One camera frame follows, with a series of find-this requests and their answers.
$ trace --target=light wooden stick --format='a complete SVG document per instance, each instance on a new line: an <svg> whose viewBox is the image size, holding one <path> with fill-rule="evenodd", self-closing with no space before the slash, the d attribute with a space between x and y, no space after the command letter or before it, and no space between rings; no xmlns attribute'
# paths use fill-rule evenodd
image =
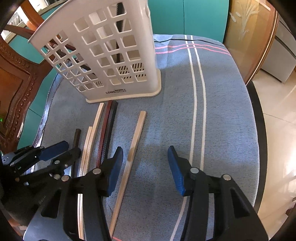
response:
<svg viewBox="0 0 296 241"><path fill-rule="evenodd" d="M91 159L91 153L92 153L92 149L94 146L94 140L96 138L96 133L97 133L98 126L100 123L100 119L102 117L104 105L105 105L104 103L100 103L98 111L96 113L96 118L94 120L93 128L91 130L91 136L89 139L89 143L88 143L88 147L87 147L87 151L86 151L86 155L85 155L85 163L84 163L83 172L82 172L83 176L86 175L87 172L89 171L89 163L90 163L90 159Z"/></svg>
<svg viewBox="0 0 296 241"><path fill-rule="evenodd" d="M109 233L110 233L111 238L113 237L113 232L114 232L116 221L117 221L117 218L118 218L118 214L119 214L120 206L121 206L121 203L122 203L124 191L125 191L126 185L128 183L128 177L129 177L129 174L131 172L131 166L133 164L133 159L134 159L135 154L136 154L136 150L137 150L140 135L141 135L141 132L142 132L142 129L143 129L145 117L146 117L146 111L141 111L139 119L138 119L138 123L137 123L137 126L136 126L136 130L135 130L135 133L133 135L133 140L131 142L131 147L130 147L130 150L129 150L129 153L128 153L128 158L126 160L126 165L125 165L124 172L123 172L123 175L122 175L122 179L121 179L121 183L120 183L120 187L119 187L119 191L118 191L118 196L117 196L117 199L116 199L115 208L114 208L113 216L112 216L112 219L111 219L111 225L110 225L110 228L109 228Z"/></svg>
<svg viewBox="0 0 296 241"><path fill-rule="evenodd" d="M89 145L89 138L91 136L91 130L92 130L92 126L89 127L87 134L86 134L86 138L85 138L85 142L84 142L84 147L83 147L83 152L82 152L82 157L81 157L81 163L80 163L80 168L79 168L79 177L82 176L83 173L83 167L84 167L84 162L85 162L85 156L86 156L86 152L87 152L87 147ZM84 234L83 234L83 226L81 227L81 216L80 216L80 205L82 202L82 194L78 194L78 199L77 199L77 221L78 221L78 236L80 239L84 239Z"/></svg>

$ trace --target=white plastic basket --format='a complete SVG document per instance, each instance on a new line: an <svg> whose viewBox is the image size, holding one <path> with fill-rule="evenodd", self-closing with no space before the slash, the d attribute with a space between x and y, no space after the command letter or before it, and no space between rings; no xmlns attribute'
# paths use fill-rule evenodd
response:
<svg viewBox="0 0 296 241"><path fill-rule="evenodd" d="M121 15L118 3L124 7ZM147 0L69 0L28 42L89 103L155 96L161 90Z"/></svg>

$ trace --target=tile floor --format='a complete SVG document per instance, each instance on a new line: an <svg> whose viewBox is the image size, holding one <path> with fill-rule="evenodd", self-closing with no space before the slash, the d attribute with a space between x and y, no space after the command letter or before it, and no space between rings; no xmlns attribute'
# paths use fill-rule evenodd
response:
<svg viewBox="0 0 296 241"><path fill-rule="evenodd" d="M266 185L258 212L271 238L296 197L296 72L286 83L260 71L253 79L264 115L268 147Z"/></svg>

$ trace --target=metal screw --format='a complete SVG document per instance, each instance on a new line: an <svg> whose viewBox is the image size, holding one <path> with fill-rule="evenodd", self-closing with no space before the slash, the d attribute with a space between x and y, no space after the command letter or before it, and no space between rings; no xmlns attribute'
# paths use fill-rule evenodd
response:
<svg viewBox="0 0 296 241"><path fill-rule="evenodd" d="M99 168L95 168L95 169L93 169L93 174L95 174L95 175L97 175L97 174L100 174L102 171L101 171L101 169L99 169Z"/></svg>
<svg viewBox="0 0 296 241"><path fill-rule="evenodd" d="M190 169L190 172L193 173L193 174L197 174L197 173L199 172L199 169L196 168L196 167L192 167L192 168Z"/></svg>
<svg viewBox="0 0 296 241"><path fill-rule="evenodd" d="M223 179L226 181L229 181L229 180L231 180L231 176L229 176L228 174L224 174Z"/></svg>
<svg viewBox="0 0 296 241"><path fill-rule="evenodd" d="M66 181L68 181L69 180L69 176L68 175L65 175L65 176L62 176L62 181L63 182L66 182Z"/></svg>
<svg viewBox="0 0 296 241"><path fill-rule="evenodd" d="M54 175L54 179L59 180L60 178L61 178L61 176L59 174Z"/></svg>

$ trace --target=teal wall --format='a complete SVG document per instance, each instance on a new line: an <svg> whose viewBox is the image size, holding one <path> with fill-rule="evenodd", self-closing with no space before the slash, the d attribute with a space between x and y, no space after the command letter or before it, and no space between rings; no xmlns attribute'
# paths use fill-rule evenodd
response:
<svg viewBox="0 0 296 241"><path fill-rule="evenodd" d="M48 18L48 16L51 15L57 8L58 7L55 7L47 13L43 14L42 18ZM31 60L32 62L40 63L44 59L32 46L32 44L28 44L27 39L19 35L17 35L9 43L9 45L21 56L27 58L28 60ZM41 83L38 93L28 109L24 123L24 129L20 137L18 148L22 148L33 143L38 131L39 124L41 122L41 118L43 116L47 94L56 74L56 70L52 69L52 71L44 78L43 82Z"/></svg>
<svg viewBox="0 0 296 241"><path fill-rule="evenodd" d="M223 42L229 0L148 0L153 33L188 34Z"/></svg>

